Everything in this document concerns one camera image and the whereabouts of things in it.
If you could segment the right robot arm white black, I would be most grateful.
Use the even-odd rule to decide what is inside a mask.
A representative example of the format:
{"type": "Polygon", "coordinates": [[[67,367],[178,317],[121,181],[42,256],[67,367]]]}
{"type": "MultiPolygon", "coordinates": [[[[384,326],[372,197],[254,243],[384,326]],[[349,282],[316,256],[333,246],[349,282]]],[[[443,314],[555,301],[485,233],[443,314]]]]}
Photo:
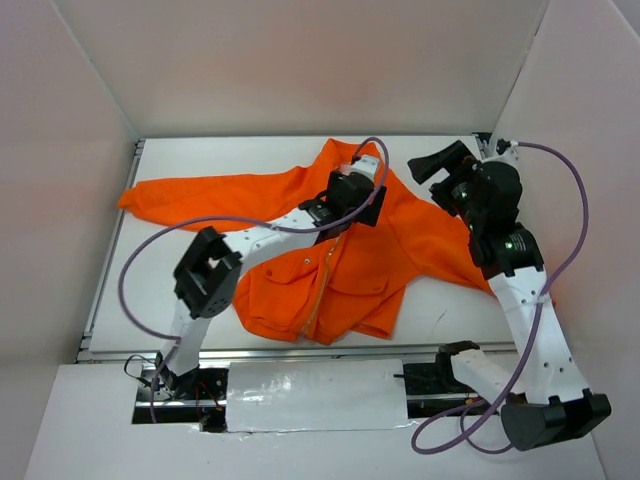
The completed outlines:
{"type": "Polygon", "coordinates": [[[446,171],[443,180],[430,186],[431,197],[468,228],[473,263],[505,314],[519,357],[508,372],[471,341],[441,346],[434,370],[437,384],[446,391],[470,388],[486,410],[442,445],[421,447],[413,437],[411,448],[420,455],[443,453],[469,441],[493,414],[499,416],[510,447],[518,451],[583,438],[611,414],[608,397],[592,392],[577,367],[550,296],[552,284],[584,245],[588,201],[581,201],[576,246],[553,273],[547,273],[534,235],[518,220],[523,192],[515,167],[518,146],[500,141],[495,156],[479,160],[456,141],[408,162],[419,184],[446,171]]]}

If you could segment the orange zip-up jacket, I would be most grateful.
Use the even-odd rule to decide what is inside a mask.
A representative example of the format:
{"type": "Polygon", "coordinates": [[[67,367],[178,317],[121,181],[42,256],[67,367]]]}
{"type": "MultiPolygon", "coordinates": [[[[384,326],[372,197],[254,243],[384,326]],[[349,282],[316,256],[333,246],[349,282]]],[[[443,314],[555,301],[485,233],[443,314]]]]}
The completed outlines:
{"type": "MultiPolygon", "coordinates": [[[[330,139],[311,165],[282,173],[141,181],[118,205],[160,225],[236,231],[249,219],[271,221],[311,199],[355,152],[355,145],[330,139]]],[[[385,184],[375,226],[354,225],[338,238],[277,257],[242,277],[233,307],[247,331],[323,345],[350,331],[387,339],[407,285],[419,276],[488,289],[472,262],[464,223],[416,197],[394,174],[385,184]]]]}

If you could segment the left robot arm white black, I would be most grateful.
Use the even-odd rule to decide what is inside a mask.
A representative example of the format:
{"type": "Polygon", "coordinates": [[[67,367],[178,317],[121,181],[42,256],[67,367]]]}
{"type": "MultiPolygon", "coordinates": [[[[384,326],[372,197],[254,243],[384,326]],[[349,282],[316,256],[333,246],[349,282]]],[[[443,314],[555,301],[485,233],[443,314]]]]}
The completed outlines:
{"type": "Polygon", "coordinates": [[[174,270],[177,297],[169,340],[156,355],[160,386],[172,399],[190,396],[199,381],[199,354],[211,319],[232,303],[250,269],[289,252],[338,237],[353,223],[375,226],[385,187],[365,157],[333,171],[316,197],[274,219],[272,227],[219,233],[200,230],[174,270]]]}

